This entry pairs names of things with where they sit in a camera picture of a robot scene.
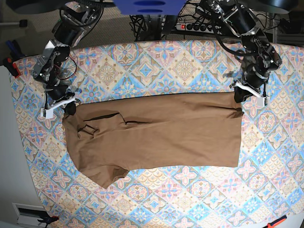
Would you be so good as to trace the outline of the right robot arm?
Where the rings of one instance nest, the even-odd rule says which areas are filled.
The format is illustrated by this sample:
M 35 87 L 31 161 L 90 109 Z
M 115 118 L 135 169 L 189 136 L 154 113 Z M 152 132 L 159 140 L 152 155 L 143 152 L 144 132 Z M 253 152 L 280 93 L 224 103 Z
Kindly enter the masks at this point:
M 71 48 L 93 29 L 104 11 L 103 7 L 97 5 L 81 2 L 79 6 L 81 11 L 75 11 L 68 6 L 59 9 L 60 20 L 52 31 L 54 38 L 46 44 L 31 73 L 45 91 L 45 104 L 40 115 L 46 119 L 51 119 L 57 108 L 74 112 L 77 89 L 69 82 L 74 73 L 64 76 L 61 65 L 71 59 Z

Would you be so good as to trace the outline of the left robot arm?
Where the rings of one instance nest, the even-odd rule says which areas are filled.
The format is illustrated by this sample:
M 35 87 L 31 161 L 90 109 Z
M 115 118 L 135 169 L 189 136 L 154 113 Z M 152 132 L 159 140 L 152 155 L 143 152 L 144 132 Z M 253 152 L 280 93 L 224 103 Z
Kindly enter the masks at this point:
M 269 73 L 277 70 L 282 60 L 257 26 L 255 14 L 236 0 L 228 3 L 203 0 L 199 9 L 202 16 L 209 20 L 219 45 L 242 64 L 241 78 L 231 84 L 233 92 L 187 92 L 80 105 L 71 102 L 64 109 L 64 117 L 95 120 L 121 114 L 126 118 L 137 117 L 139 121 L 149 121 L 153 118 L 239 118 L 243 115 L 242 102 L 251 96 L 266 105 Z

